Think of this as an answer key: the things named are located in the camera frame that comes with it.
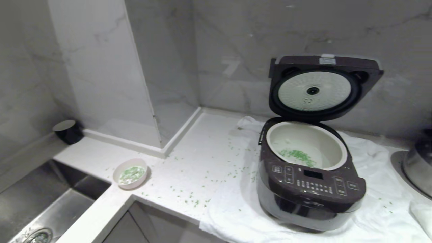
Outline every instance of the white marble countertop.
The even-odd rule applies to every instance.
[[[206,109],[165,160],[87,137],[57,154],[55,160],[112,183],[58,243],[101,242],[134,201],[199,224],[219,185],[235,176],[233,166],[245,151],[259,151],[233,132],[242,117]],[[112,173],[131,158],[144,159],[151,174],[141,187],[124,191]]]

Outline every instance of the black cup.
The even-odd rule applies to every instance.
[[[59,139],[69,145],[78,143],[84,137],[78,123],[74,120],[58,123],[53,127],[53,131]]]

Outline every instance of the control panel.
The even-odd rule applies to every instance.
[[[356,191],[360,190],[358,183],[345,180],[340,176],[332,176],[331,178],[324,179],[322,173],[302,170],[301,168],[296,168],[294,166],[282,167],[274,165],[272,167],[272,172],[280,174],[284,183],[292,184],[293,186],[310,193],[319,192],[321,195],[347,196],[348,189]]]

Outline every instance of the stainless steel sink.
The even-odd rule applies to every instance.
[[[54,243],[109,183],[49,161],[0,193],[0,243]]]

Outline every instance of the green food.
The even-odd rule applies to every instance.
[[[130,184],[135,181],[137,181],[139,178],[141,178],[144,173],[146,172],[146,169],[144,169],[141,166],[133,166],[129,169],[125,170],[120,175],[120,184]]]
[[[290,158],[291,156],[302,161],[303,163],[306,164],[307,167],[311,167],[314,168],[314,166],[317,164],[315,161],[311,160],[311,157],[300,150],[281,150],[279,152],[282,156],[284,156],[285,158]]]

